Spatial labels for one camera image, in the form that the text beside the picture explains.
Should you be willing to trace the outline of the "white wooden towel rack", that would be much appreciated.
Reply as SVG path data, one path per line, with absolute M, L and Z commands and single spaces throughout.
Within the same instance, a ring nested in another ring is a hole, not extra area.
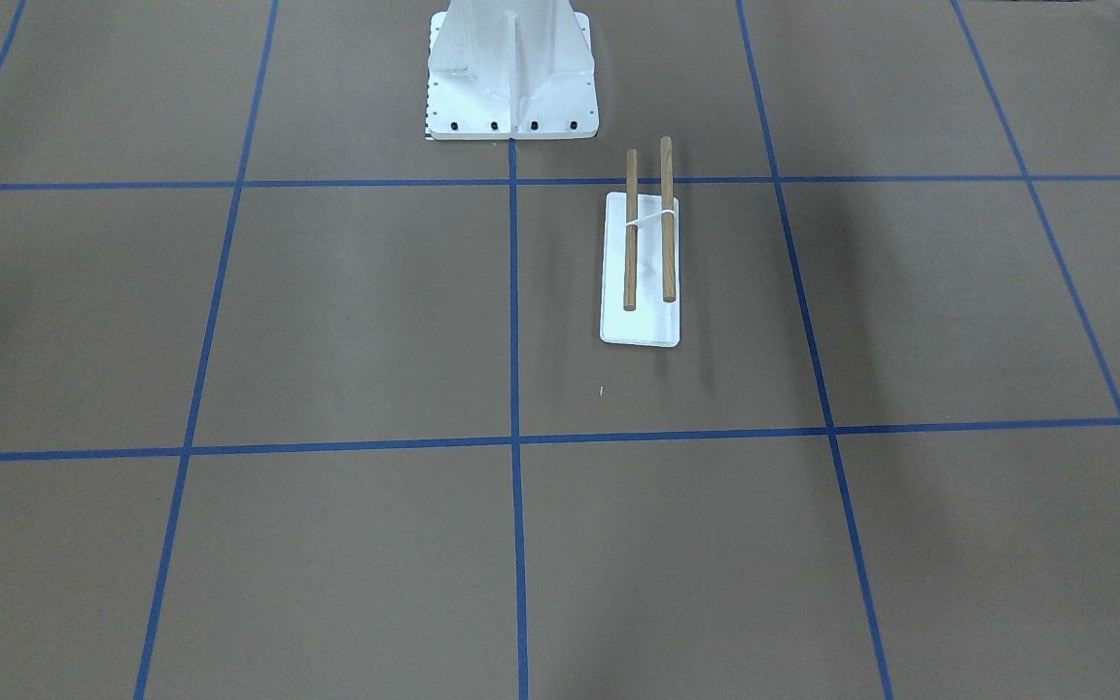
M 676 347 L 682 333 L 680 200 L 673 139 L 659 138 L 659 192 L 640 192 L 637 152 L 625 192 L 606 195 L 597 333 L 605 344 Z

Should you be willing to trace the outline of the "white pedestal column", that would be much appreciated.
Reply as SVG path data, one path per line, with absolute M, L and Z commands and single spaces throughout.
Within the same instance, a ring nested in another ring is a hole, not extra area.
M 590 17 L 569 1 L 452 1 L 432 13 L 428 40 L 427 138 L 599 133 Z

